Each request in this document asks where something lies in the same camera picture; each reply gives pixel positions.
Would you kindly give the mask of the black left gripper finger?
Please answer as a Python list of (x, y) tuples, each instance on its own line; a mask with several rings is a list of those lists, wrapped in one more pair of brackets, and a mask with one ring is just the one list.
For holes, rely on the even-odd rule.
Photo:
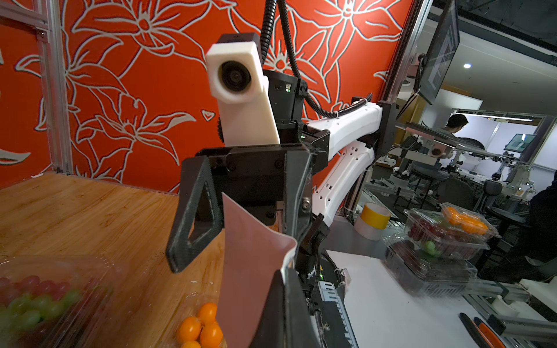
[(276, 271), (251, 347), (320, 347), (297, 272)]

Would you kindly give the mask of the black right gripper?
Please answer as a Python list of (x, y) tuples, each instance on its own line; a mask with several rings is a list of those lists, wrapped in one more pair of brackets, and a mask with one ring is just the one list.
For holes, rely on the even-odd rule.
[(223, 228), (217, 195), (227, 195), (266, 226), (297, 241), (297, 272), (316, 268), (327, 234), (313, 197), (313, 176), (328, 152), (309, 143), (203, 149), (181, 165), (178, 207), (166, 247), (173, 273), (184, 271)]

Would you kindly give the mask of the fruit sticker sheet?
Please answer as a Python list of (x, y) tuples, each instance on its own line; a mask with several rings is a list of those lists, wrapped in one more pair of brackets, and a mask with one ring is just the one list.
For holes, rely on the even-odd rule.
[(248, 347), (274, 274), (284, 278), (297, 241), (270, 229), (228, 195), (222, 200), (225, 248), (216, 318), (228, 347)]

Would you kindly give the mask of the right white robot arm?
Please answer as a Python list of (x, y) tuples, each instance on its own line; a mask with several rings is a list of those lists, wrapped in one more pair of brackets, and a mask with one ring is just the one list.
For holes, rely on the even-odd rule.
[(306, 124), (298, 142), (203, 149), (181, 165), (178, 208), (166, 247), (183, 271), (220, 233), (223, 198), (297, 241), (297, 271), (312, 271), (332, 220), (384, 142), (389, 110), (368, 100)]

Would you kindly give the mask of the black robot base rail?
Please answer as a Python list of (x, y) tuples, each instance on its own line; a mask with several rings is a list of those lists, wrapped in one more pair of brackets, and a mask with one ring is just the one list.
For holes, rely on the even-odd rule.
[(302, 281), (319, 346), (357, 348), (358, 342), (345, 306), (348, 270), (339, 268), (324, 252)]

